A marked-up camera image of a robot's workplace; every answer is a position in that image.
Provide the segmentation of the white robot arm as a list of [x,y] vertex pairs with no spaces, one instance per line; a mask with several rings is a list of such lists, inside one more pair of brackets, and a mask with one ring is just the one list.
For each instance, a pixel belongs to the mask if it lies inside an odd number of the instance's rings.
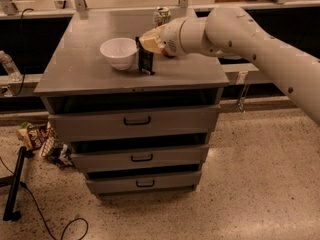
[[167,56],[244,58],[320,124],[319,59],[273,37],[240,7],[216,7],[205,18],[174,19],[139,41],[144,49]]

